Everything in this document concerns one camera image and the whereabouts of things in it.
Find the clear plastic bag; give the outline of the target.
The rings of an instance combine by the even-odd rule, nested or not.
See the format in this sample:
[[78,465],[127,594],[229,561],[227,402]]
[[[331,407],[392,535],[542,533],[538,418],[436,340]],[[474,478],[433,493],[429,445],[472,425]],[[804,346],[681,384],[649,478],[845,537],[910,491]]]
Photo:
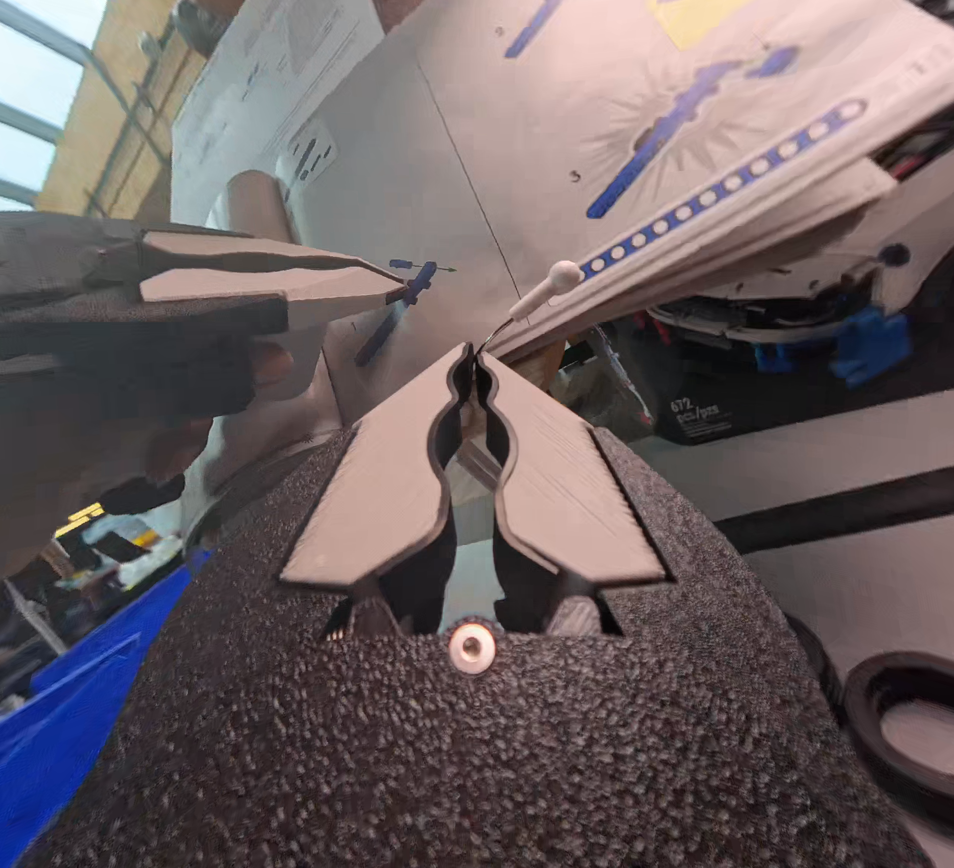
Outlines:
[[551,396],[593,427],[603,427],[625,444],[650,437],[649,405],[627,373],[607,329],[594,326],[566,343],[550,387]]

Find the blue plastic bin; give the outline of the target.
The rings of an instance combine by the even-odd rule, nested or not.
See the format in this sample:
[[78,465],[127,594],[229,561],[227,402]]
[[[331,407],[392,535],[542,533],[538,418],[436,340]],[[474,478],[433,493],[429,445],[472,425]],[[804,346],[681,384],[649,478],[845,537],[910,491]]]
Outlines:
[[94,765],[145,655],[191,579],[213,556],[184,565],[116,612],[30,682],[1,723],[1,865],[13,866],[74,796]]

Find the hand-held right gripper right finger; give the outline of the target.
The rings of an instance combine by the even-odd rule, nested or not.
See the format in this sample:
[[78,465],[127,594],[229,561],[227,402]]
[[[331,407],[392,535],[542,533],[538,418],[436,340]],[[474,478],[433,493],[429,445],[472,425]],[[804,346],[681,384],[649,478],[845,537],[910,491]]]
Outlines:
[[500,467],[495,519],[506,543],[595,588],[666,580],[590,423],[489,354],[477,356],[475,381]]

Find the toy building instruction booklet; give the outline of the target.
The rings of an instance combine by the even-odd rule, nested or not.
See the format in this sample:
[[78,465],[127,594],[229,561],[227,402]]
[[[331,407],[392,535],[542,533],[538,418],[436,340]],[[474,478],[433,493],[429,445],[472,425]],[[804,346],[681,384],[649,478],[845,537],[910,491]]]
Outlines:
[[952,100],[952,27],[907,0],[373,0],[384,38],[274,177],[304,245],[450,263],[366,365],[387,313],[328,326],[354,421],[557,260],[585,282],[497,347],[679,298],[775,249],[768,222]]

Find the person's left hand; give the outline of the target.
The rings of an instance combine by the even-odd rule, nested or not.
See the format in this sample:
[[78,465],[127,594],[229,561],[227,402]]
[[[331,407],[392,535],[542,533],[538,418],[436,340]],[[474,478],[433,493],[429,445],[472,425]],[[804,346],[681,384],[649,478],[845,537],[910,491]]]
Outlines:
[[[256,387],[283,380],[293,359],[279,345],[266,342],[252,354]],[[163,429],[150,440],[144,457],[144,477],[151,484],[165,484],[183,474],[208,444],[213,418],[192,419]]]

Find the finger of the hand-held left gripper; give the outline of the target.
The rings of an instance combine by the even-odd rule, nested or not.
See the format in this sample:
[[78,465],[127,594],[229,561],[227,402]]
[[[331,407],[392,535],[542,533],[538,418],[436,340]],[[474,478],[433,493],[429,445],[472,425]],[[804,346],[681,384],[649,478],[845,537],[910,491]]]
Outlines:
[[307,329],[381,309],[405,290],[404,280],[369,269],[287,269],[268,273],[173,269],[139,285],[145,302],[278,296],[287,306],[288,329]]
[[150,231],[141,246],[145,268],[153,275],[173,269],[244,274],[362,269],[390,281],[400,281],[394,273],[356,256],[271,239]]

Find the white book stand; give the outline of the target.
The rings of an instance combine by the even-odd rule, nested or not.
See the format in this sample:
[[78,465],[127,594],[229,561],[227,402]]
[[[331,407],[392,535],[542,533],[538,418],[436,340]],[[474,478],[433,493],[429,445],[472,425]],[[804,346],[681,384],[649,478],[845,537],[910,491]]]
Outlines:
[[[480,345],[480,350],[501,337],[509,326],[516,325],[517,312],[529,316],[550,299],[566,295],[582,282],[583,274],[569,260],[555,263],[544,281],[521,298],[507,313],[506,320]],[[513,363],[517,374],[535,387],[549,392],[553,385],[566,347],[566,340],[558,339],[541,350],[528,353]],[[461,414],[463,443],[457,451],[452,467],[451,511],[456,528],[458,561],[471,563],[480,552],[491,551],[495,525],[495,492],[502,473],[500,463],[489,451],[485,441],[486,413],[477,390],[465,404]]]

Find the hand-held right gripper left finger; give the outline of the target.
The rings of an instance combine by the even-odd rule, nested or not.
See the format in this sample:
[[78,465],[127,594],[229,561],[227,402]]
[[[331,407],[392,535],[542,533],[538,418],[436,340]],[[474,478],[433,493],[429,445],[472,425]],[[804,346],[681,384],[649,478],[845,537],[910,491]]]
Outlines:
[[433,544],[450,516],[474,351],[462,343],[368,412],[295,540],[283,582],[350,589]]

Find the white printed task sheet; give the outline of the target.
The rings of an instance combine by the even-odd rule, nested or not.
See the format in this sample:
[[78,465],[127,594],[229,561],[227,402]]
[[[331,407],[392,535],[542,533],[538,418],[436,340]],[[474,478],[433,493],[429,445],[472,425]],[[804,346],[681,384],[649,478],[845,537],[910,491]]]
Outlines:
[[245,0],[173,123],[171,217],[202,225],[384,38],[373,0]]

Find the grey desk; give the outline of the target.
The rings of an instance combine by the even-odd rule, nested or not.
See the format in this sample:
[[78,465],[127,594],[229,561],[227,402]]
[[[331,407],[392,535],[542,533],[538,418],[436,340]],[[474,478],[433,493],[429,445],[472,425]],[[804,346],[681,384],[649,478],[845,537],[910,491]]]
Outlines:
[[844,680],[886,652],[952,659],[952,401],[632,449],[716,523]]

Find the black toy set box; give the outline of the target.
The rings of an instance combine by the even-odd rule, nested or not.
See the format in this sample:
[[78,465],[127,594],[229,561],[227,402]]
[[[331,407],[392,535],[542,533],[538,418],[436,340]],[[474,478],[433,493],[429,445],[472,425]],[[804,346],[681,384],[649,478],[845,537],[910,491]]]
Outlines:
[[814,254],[600,326],[654,432],[701,445],[952,389],[947,108],[876,154],[898,185]]

